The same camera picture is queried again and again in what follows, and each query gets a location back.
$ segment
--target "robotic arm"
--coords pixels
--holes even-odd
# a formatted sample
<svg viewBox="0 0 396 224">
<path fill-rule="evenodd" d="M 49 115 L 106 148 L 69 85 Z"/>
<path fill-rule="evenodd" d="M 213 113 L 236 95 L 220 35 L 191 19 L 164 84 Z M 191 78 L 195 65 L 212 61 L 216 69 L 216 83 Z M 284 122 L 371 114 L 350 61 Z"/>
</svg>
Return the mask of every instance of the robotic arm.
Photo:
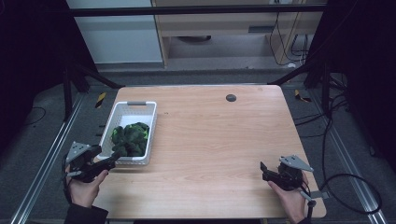
<svg viewBox="0 0 396 224">
<path fill-rule="evenodd" d="M 302 170 L 314 171 L 312 167 L 295 155 L 281 157 L 279 160 L 278 173 L 268 170 L 262 162 L 260 163 L 260 169 L 262 170 L 263 180 L 273 181 L 283 190 L 293 190 L 303 185 Z"/>
<path fill-rule="evenodd" d="M 69 203 L 71 203 L 71 197 L 66 180 L 68 176 L 84 183 L 91 183 L 102 171 L 110 171 L 116 167 L 116 160 L 120 157 L 118 153 L 113 153 L 111 157 L 94 163 L 93 159 L 101 152 L 102 148 L 98 145 L 90 146 L 74 142 L 70 147 L 62 165 L 64 196 Z M 69 173 L 65 172 L 67 165 L 70 165 Z"/>
</svg>

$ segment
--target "white container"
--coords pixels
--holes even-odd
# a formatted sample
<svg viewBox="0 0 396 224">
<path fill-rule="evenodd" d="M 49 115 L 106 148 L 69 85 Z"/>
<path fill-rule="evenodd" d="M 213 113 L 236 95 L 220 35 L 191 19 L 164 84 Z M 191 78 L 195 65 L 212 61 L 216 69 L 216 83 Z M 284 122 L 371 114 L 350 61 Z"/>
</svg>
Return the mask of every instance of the white container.
<svg viewBox="0 0 396 224">
<path fill-rule="evenodd" d="M 102 152 L 97 156 L 99 160 L 105 160 L 111 156 L 114 147 L 111 141 L 111 134 L 114 128 L 125 127 L 128 124 L 137 122 L 145 123 L 149 126 L 148 143 L 146 153 L 143 157 L 120 157 L 116 164 L 122 165 L 147 165 L 151 153 L 152 139 L 154 136 L 155 122 L 157 120 L 157 103 L 155 102 L 118 102 L 116 103 L 100 141 Z"/>
</svg>

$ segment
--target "white cabinet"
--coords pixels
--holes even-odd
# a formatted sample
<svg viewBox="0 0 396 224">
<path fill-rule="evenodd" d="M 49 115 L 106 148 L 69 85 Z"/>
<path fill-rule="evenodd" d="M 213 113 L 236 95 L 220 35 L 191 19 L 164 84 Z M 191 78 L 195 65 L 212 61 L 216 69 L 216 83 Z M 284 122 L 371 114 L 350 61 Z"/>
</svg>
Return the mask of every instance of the white cabinet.
<svg viewBox="0 0 396 224">
<path fill-rule="evenodd" d="M 67 4 L 70 8 L 151 7 L 150 0 L 67 0 Z M 163 62 L 154 16 L 76 17 L 76 22 L 98 67 Z"/>
</svg>

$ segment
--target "cabinet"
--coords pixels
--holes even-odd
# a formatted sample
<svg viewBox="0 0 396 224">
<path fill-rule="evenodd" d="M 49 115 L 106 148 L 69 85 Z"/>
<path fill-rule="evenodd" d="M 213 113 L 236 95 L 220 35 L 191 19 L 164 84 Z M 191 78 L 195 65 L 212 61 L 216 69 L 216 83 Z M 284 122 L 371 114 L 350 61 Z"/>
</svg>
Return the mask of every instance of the cabinet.
<svg viewBox="0 0 396 224">
<path fill-rule="evenodd" d="M 151 0 L 154 7 L 175 6 L 229 6 L 229 5 L 265 5 L 270 0 Z M 292 0 L 293 4 L 325 3 L 325 0 Z M 169 41 L 172 36 L 194 35 L 247 35 L 251 28 L 259 27 L 261 34 L 272 33 L 271 45 L 276 60 L 284 63 L 285 51 L 290 48 L 295 35 L 314 34 L 321 17 L 321 12 L 282 12 L 277 13 L 227 13 L 227 14 L 193 14 L 193 15 L 158 15 L 157 28 L 163 59 L 166 64 Z"/>
<path fill-rule="evenodd" d="M 151 7 L 149 0 L 67 0 L 70 8 Z M 76 17 L 98 69 L 163 63 L 154 16 Z"/>
</svg>

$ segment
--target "black pole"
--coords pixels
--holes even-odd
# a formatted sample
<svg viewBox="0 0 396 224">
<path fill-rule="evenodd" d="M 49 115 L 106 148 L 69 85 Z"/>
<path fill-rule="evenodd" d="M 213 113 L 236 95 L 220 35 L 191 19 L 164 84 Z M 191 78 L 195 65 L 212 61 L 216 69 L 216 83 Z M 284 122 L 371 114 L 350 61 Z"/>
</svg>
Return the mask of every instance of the black pole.
<svg viewBox="0 0 396 224">
<path fill-rule="evenodd" d="M 317 12 L 330 8 L 326 4 L 287 4 L 287 5 L 235 5 L 235 6 L 190 6 L 190 7 L 114 7 L 46 9 L 43 12 L 54 16 L 104 17 L 142 16 L 176 14 L 219 14 L 219 13 L 259 13 L 259 12 Z"/>
<path fill-rule="evenodd" d="M 329 99 L 330 99 L 330 66 L 329 62 L 324 63 L 323 68 L 323 76 L 322 76 L 322 95 L 321 95 L 321 106 L 325 115 L 330 118 L 331 111 L 329 108 Z"/>
<path fill-rule="evenodd" d="M 64 69 L 64 121 L 67 121 L 73 110 L 72 90 L 69 72 L 67 67 Z"/>
</svg>

